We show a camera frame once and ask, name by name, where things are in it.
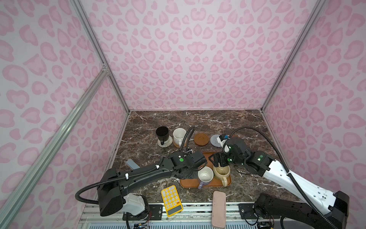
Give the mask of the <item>beige glazed mug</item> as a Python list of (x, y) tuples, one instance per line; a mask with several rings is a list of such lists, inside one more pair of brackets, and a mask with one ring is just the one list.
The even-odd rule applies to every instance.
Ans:
[(230, 167), (213, 167), (213, 173), (216, 179), (220, 180), (222, 182), (222, 185), (224, 187), (227, 187), (229, 185), (229, 176), (231, 173)]

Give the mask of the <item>purple mug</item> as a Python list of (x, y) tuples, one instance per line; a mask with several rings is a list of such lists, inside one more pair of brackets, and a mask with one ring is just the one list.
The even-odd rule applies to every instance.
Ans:
[(200, 181), (198, 189), (202, 189), (204, 186), (210, 184), (214, 178), (214, 172), (210, 167), (204, 167), (198, 171), (198, 179)]

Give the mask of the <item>light blue woven coaster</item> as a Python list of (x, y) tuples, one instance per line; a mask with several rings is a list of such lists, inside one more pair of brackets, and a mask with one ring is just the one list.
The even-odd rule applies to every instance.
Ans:
[(210, 143), (216, 147), (216, 148), (221, 148), (221, 140), (220, 140), (220, 135), (212, 135), (210, 138)]

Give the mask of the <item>dark wooden saucer coaster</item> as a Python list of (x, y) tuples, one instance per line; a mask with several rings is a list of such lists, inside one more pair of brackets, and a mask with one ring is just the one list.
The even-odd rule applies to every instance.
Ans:
[(198, 146), (206, 146), (209, 143), (209, 137), (205, 133), (197, 133), (194, 137), (194, 142)]

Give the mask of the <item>white speckled mug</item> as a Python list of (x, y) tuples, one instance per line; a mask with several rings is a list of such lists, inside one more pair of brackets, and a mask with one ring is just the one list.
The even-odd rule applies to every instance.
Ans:
[(179, 148), (182, 145), (183, 139), (186, 135), (186, 130), (183, 128), (177, 128), (173, 132), (173, 143)]

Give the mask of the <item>black mug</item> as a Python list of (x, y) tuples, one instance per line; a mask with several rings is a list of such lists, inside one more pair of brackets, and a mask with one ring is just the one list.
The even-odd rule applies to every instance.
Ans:
[(168, 141), (169, 139), (169, 129), (168, 127), (165, 126), (161, 126), (158, 127), (155, 131), (158, 140), (160, 141), (160, 145), (163, 146), (165, 142)]

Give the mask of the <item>white woven coaster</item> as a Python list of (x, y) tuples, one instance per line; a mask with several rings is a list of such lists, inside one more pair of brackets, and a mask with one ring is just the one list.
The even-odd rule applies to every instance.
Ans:
[(172, 143), (173, 143), (173, 138), (171, 136), (169, 136), (167, 141), (164, 141), (163, 144), (161, 144), (160, 140), (157, 140), (158, 146), (161, 148), (167, 148), (169, 147)]

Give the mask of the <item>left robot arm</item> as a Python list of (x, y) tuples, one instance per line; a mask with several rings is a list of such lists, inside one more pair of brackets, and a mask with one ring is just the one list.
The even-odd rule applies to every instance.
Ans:
[(115, 168), (109, 169), (100, 180), (101, 184), (97, 186), (100, 215), (106, 217), (120, 211), (126, 204), (124, 197), (136, 189), (165, 178), (197, 178), (198, 171), (206, 165), (207, 159), (201, 151), (176, 151), (152, 165), (139, 169), (121, 172)]

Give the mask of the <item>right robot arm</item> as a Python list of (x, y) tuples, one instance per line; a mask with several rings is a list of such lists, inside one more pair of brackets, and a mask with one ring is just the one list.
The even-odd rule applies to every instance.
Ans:
[(305, 223), (314, 229), (344, 229), (349, 216), (349, 196), (313, 184), (263, 151), (215, 153), (209, 157), (215, 167), (234, 165), (285, 188), (301, 202), (279, 199), (262, 193), (253, 204), (259, 217), (280, 216)]

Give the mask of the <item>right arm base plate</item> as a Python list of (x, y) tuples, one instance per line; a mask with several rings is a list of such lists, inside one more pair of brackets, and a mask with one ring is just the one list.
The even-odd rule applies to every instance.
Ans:
[(240, 203), (238, 204), (239, 213), (241, 216), (241, 219), (280, 219), (280, 216), (273, 215), (269, 216), (267, 214), (264, 214), (262, 210), (260, 210), (258, 207), (255, 207), (253, 203)]

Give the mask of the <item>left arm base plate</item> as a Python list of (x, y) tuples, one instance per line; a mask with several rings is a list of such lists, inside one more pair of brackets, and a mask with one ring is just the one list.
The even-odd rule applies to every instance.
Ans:
[[(163, 213), (163, 206), (160, 204), (152, 204), (145, 208), (145, 210), (138, 215), (134, 216), (132, 214), (128, 214), (129, 221), (152, 221), (152, 220), (161, 220)], [(126, 221), (127, 213), (124, 213), (123, 220)]]

